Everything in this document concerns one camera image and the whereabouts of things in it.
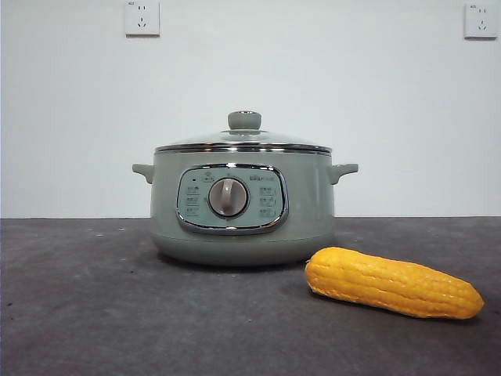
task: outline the electric hot pot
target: electric hot pot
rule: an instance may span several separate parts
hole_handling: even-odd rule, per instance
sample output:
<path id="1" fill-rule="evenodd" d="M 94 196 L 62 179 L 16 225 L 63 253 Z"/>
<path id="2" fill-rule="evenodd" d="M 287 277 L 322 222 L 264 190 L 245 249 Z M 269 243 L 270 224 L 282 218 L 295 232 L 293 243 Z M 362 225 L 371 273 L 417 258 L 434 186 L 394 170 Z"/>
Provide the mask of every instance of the electric hot pot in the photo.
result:
<path id="1" fill-rule="evenodd" d="M 333 188 L 357 164 L 332 150 L 261 130 L 237 111 L 229 129 L 155 149 L 132 171 L 152 184 L 150 233 L 164 254 L 188 262 L 256 266 L 308 259 L 333 244 Z"/>

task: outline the electrical outlet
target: electrical outlet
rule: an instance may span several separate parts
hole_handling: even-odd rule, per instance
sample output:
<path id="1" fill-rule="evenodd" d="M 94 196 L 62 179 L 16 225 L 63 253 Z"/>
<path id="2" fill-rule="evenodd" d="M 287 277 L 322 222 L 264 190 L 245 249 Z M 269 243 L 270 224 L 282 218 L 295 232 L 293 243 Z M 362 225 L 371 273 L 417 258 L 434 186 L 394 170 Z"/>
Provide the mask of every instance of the electrical outlet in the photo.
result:
<path id="1" fill-rule="evenodd" d="M 465 38 L 496 38 L 498 26 L 498 4 L 469 3 L 464 6 Z"/>
<path id="2" fill-rule="evenodd" d="M 141 0 L 125 4 L 125 35 L 160 35 L 160 3 Z"/>

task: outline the dark gray countertop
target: dark gray countertop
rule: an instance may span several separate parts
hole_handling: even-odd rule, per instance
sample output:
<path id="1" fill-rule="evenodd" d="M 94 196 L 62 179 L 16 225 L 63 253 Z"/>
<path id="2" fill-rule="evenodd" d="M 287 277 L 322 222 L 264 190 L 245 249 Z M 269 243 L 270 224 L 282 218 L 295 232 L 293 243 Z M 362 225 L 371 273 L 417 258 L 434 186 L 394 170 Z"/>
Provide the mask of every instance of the dark gray countertop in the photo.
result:
<path id="1" fill-rule="evenodd" d="M 146 219 L 2 221 L 2 375 L 494 375 L 501 217 L 336 219 L 337 245 L 440 269 L 485 300 L 419 320 L 310 292 L 304 263 L 196 266 Z"/>

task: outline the lid knob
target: lid knob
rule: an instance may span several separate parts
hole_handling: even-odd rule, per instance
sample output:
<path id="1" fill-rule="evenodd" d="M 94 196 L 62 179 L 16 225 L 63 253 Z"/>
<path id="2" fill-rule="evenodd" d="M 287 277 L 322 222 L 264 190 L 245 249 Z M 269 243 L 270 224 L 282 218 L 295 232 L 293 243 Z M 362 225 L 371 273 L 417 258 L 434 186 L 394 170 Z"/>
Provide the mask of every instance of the lid knob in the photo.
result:
<path id="1" fill-rule="evenodd" d="M 228 114 L 230 129 L 259 129 L 261 114 L 253 111 L 235 111 Z"/>

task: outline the corn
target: corn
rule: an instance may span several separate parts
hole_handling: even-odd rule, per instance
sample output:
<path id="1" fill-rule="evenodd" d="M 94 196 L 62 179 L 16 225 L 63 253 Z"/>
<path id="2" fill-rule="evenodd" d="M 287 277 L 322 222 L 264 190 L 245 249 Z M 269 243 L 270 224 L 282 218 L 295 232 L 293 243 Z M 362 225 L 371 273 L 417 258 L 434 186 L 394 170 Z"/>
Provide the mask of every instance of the corn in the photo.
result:
<path id="1" fill-rule="evenodd" d="M 305 269 L 317 294 L 414 317 L 468 319 L 484 305 L 471 284 L 426 266 L 344 248 L 316 252 Z"/>

